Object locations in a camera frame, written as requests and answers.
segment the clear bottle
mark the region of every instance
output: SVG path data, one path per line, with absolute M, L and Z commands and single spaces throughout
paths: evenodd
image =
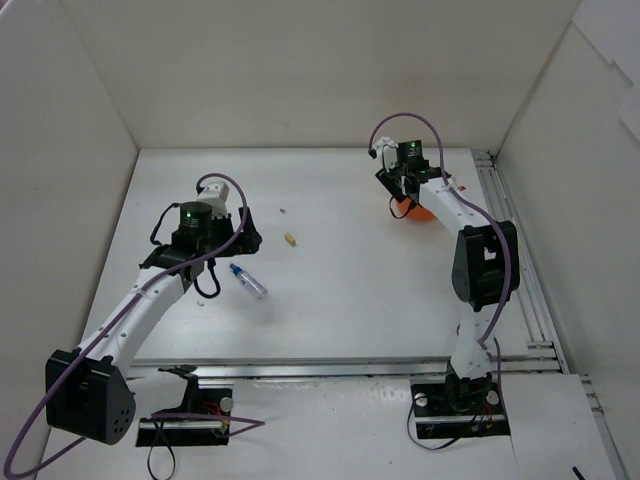
M 232 263 L 229 265 L 229 268 L 231 268 L 231 271 L 236 278 L 240 280 L 240 283 L 244 286 L 245 290 L 247 290 L 254 298 L 261 300 L 267 296 L 267 289 L 239 266 Z

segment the small brown object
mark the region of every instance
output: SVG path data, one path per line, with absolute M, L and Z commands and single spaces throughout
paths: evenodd
M 291 235 L 290 233 L 285 233 L 284 234 L 284 239 L 287 241 L 287 243 L 289 245 L 291 245 L 292 247 L 296 246 L 296 239 L 293 238 L 293 235 Z

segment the screw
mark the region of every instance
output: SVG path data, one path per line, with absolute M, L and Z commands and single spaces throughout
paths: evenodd
M 500 403 L 500 396 L 494 390 L 490 390 L 489 393 L 487 393 L 487 403 L 496 406 Z
M 413 401 L 416 404 L 416 407 L 424 408 L 429 403 L 429 399 L 427 395 L 424 393 L 416 393 L 416 396 L 413 397 Z
M 220 400 L 220 410 L 222 410 L 224 413 L 229 413 L 232 408 L 233 408 L 233 398 L 223 397 L 222 400 Z

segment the robotic arm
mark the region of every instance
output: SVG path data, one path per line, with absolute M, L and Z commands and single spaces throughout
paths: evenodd
M 190 383 L 197 378 L 183 366 L 159 371 L 149 377 L 126 381 L 131 362 L 164 313 L 196 282 L 203 262 L 167 270 L 213 252 L 233 235 L 227 214 L 229 188 L 214 181 L 198 187 L 194 202 L 181 205 L 180 224 L 171 243 L 159 245 L 140 266 L 133 287 L 120 305 L 90 337 L 72 352 L 57 350 L 46 365 L 49 390 L 67 367 L 88 348 L 117 315 L 139 296 L 137 303 L 83 359 L 47 404 L 47 422 L 79 436 L 108 445 L 120 441 L 135 420 L 181 405 Z M 231 257 L 258 251 L 261 236 L 247 208 L 246 221 L 236 240 L 219 256 Z M 213 259 L 208 260 L 213 275 Z M 162 276 L 149 289 L 145 285 Z
M 382 137 L 369 153 L 380 160 L 382 169 L 376 178 L 395 200 L 401 203 L 409 198 L 410 209 L 420 205 L 431 211 L 457 239 L 451 280 L 456 295 L 471 310 L 460 323 L 446 381 L 452 386 L 452 402 L 484 391 L 491 382 L 491 362 L 479 340 L 495 312 L 505 279 L 504 252 L 496 233 L 487 219 L 454 196 L 455 182 L 440 167 L 430 166 L 419 140 L 398 144 Z M 509 221 L 498 222 L 498 226 L 512 258 L 510 294 L 520 283 L 517 232 Z

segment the orange object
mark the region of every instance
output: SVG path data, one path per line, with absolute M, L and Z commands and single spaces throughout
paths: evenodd
M 398 212 L 400 213 L 400 215 L 404 215 L 407 212 L 410 204 L 410 198 L 405 198 L 402 203 L 396 202 L 396 207 L 398 208 Z M 416 222 L 430 222 L 431 220 L 436 218 L 436 216 L 426 208 L 422 208 L 420 205 L 418 205 L 416 208 L 409 212 L 407 218 L 410 218 L 411 220 L 414 220 Z

